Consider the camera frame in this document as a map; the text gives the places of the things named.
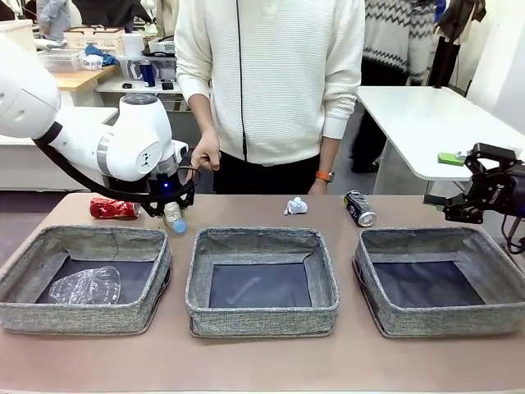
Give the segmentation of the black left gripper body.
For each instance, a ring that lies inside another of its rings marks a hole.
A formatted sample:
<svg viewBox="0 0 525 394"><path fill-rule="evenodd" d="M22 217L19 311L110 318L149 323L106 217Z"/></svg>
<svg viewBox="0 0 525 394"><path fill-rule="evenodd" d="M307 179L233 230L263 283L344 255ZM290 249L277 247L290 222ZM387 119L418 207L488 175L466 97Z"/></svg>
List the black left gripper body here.
<svg viewBox="0 0 525 394"><path fill-rule="evenodd" d="M177 172L171 176L158 173L154 179L148 180L148 187L154 203L179 204L182 195L194 191L194 181L190 179L182 184Z"/></svg>

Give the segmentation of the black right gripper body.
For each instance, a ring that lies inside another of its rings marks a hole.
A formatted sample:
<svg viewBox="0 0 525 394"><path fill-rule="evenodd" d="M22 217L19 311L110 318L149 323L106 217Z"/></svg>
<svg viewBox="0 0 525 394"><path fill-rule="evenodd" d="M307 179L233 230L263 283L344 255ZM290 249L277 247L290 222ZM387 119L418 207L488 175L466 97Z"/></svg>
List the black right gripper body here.
<svg viewBox="0 0 525 394"><path fill-rule="evenodd" d="M472 177L471 200L477 208L509 216L524 215L524 165L487 170Z"/></svg>

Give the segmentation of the person's right hand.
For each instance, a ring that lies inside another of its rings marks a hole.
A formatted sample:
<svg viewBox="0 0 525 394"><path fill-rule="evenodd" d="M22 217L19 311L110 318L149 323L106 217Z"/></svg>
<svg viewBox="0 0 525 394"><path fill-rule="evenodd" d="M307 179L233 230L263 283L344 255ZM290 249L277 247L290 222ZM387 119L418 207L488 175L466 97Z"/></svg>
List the person's right hand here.
<svg viewBox="0 0 525 394"><path fill-rule="evenodd" d="M220 167L220 159L220 142L217 133L215 130L203 131L192 153L191 165L195 168L217 171Z"/></svg>

